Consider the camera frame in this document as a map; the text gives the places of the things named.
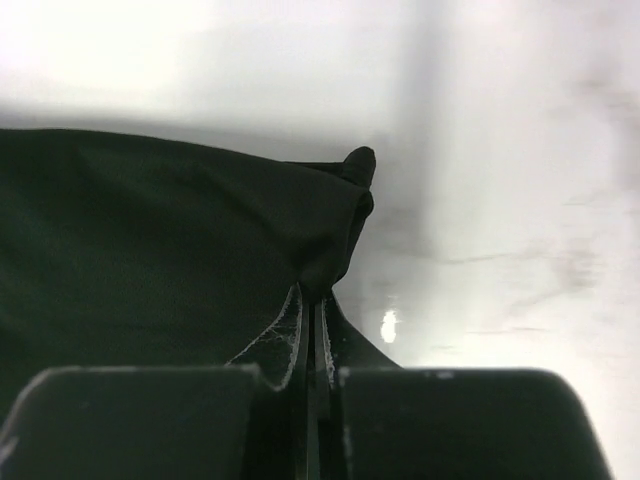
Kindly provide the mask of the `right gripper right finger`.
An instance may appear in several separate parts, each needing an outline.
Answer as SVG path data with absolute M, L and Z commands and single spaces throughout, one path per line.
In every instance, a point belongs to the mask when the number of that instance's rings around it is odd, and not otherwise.
M 405 372 L 344 316 L 313 307 L 315 426 L 322 479 L 405 477 Z

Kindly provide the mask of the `black t shirt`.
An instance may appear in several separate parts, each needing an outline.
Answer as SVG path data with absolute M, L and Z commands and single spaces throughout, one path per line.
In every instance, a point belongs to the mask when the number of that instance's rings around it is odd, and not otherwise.
M 79 130 L 1 133 L 1 409 L 54 366 L 224 364 L 346 274 L 374 152 L 270 160 Z

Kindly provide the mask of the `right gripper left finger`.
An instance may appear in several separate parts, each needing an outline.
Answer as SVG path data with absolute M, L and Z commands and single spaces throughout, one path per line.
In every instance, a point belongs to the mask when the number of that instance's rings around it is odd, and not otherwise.
M 309 475 L 308 320 L 308 306 L 300 288 L 294 286 L 275 320 L 227 362 L 258 372 L 244 479 L 306 479 Z

